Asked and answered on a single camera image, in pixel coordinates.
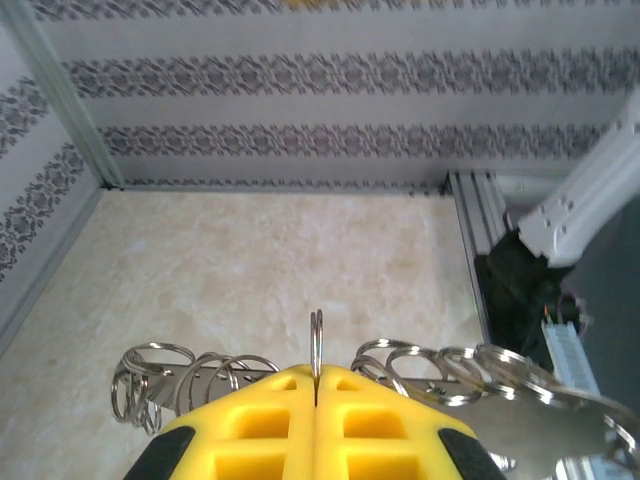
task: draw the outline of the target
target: wall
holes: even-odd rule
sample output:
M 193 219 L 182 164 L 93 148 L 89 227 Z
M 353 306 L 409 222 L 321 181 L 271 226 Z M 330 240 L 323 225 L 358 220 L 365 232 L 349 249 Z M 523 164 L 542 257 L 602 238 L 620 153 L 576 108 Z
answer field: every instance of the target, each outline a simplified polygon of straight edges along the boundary
M 97 182 L 2 24 L 0 58 L 1 354 L 94 201 Z
M 638 0 L 29 5 L 130 185 L 566 171 L 640 83 Z

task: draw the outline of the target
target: baseboard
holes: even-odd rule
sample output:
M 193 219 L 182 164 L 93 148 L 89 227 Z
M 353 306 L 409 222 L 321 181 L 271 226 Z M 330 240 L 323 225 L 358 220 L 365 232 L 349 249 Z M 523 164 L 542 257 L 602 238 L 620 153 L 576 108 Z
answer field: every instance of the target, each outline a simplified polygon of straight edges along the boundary
M 82 210 L 80 210 L 78 215 L 76 215 L 76 218 L 73 220 L 73 223 L 67 230 L 64 238 L 49 257 L 49 260 L 42 269 L 38 279 L 31 285 L 22 300 L 18 303 L 18 306 L 9 315 L 9 320 L 4 324 L 0 331 L 0 356 L 4 354 L 11 344 L 11 341 L 18 333 L 20 326 L 26 320 L 29 312 L 31 312 L 31 309 L 38 301 L 38 298 L 40 298 L 40 295 L 47 286 L 47 283 L 49 283 L 49 280 L 53 277 L 58 266 L 62 263 L 62 260 L 69 252 L 73 242 L 78 238 L 78 235 L 89 220 L 89 217 L 91 217 L 91 214 L 93 213 L 101 196 L 102 190 L 96 190 Z

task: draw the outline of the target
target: white plastic part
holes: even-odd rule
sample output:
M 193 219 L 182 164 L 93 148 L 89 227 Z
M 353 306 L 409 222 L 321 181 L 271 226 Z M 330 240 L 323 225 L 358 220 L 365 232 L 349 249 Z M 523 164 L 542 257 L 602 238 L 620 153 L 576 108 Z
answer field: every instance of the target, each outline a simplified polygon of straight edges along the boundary
M 520 240 L 552 267 L 575 264 L 607 221 L 640 192 L 640 88 L 558 189 L 518 223 Z

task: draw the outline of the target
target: black object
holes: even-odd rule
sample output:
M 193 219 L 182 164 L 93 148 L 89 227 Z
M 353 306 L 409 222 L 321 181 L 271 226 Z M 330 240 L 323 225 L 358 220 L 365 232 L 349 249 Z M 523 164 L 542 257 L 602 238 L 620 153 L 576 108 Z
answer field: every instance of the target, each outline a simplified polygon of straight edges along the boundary
M 124 480 L 169 480 L 195 434 L 191 427 L 178 427 L 154 438 Z
M 561 282 L 573 267 L 549 267 L 548 260 L 534 256 L 519 234 L 519 229 L 507 232 L 489 255 L 477 255 L 474 261 L 487 307 L 490 340 L 551 371 L 553 363 L 541 325 L 545 312 L 557 318 Z M 573 323 L 577 330 L 580 311 L 575 299 L 565 299 L 560 308 L 563 323 Z
M 506 480 L 477 439 L 452 428 L 439 430 L 438 436 L 463 480 Z

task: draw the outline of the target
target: floor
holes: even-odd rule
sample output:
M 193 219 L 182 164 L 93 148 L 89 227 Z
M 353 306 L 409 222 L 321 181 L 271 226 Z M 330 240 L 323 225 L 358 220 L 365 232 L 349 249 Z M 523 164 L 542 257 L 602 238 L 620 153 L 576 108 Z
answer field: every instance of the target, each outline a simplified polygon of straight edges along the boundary
M 0 358 L 2 478 L 122 478 L 149 442 L 110 412 L 127 348 L 307 363 L 318 308 L 326 363 L 378 337 L 478 343 L 453 199 L 106 192 Z

